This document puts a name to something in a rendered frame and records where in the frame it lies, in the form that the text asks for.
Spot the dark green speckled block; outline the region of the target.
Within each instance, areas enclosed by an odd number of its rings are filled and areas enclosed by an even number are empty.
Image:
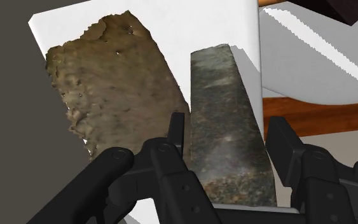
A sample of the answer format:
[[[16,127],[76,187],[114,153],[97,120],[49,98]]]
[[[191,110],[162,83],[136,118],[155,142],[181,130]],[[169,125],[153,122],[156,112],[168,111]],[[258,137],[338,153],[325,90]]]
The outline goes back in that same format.
[[[191,53],[190,149],[211,202],[277,205],[270,159],[227,44]]]

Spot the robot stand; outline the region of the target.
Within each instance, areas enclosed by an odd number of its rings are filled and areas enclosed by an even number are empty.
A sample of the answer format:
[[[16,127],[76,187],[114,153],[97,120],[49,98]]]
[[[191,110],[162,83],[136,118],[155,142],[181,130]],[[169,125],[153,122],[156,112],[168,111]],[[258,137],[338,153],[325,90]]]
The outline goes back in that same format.
[[[286,0],[343,24],[358,21],[358,0]]]

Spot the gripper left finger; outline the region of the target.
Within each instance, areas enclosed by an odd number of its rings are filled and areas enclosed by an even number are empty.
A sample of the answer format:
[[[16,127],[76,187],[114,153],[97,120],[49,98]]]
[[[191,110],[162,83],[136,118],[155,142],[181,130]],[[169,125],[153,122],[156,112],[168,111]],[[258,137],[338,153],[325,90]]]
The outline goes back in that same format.
[[[152,198],[160,224],[222,224],[184,149],[184,113],[174,112],[167,137],[147,140],[138,154],[104,150],[27,224],[118,224],[138,200]]]

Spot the white furniture with wooden frame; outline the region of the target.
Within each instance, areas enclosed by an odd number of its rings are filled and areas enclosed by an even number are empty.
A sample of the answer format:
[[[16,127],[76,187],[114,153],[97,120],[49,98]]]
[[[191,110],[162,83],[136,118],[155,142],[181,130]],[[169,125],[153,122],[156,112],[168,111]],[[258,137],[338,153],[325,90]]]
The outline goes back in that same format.
[[[301,136],[358,130],[358,21],[343,24],[289,1],[260,9],[265,117]]]

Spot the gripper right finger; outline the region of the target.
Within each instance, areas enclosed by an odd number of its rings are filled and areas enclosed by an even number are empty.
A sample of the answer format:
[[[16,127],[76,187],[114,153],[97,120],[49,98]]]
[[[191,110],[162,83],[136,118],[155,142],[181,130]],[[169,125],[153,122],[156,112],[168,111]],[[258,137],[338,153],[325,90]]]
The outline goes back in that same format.
[[[270,118],[265,145],[306,224],[358,224],[358,161],[349,167],[325,148],[305,144],[281,116]]]

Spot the brown ragged flat slab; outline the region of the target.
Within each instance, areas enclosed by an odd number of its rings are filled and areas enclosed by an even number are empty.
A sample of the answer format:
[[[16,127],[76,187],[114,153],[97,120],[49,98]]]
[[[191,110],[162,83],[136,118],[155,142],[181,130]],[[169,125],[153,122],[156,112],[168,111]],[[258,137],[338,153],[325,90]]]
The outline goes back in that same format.
[[[113,146],[140,152],[146,140],[165,137],[172,113],[181,112],[189,162],[188,103],[151,33],[129,11],[50,48],[46,70],[68,108],[69,130],[85,140],[91,159]]]

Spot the white table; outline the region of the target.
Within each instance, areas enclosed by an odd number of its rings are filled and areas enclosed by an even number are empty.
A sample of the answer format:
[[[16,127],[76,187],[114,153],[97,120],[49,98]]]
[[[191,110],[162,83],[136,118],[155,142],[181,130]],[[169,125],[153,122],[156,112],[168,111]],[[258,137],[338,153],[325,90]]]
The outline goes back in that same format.
[[[107,15],[129,11],[151,33],[189,106],[191,53],[227,44],[235,60],[259,69],[258,20],[254,2],[242,0],[89,0],[34,14],[29,27],[46,59],[47,51],[78,39]],[[238,69],[261,131],[261,77]]]

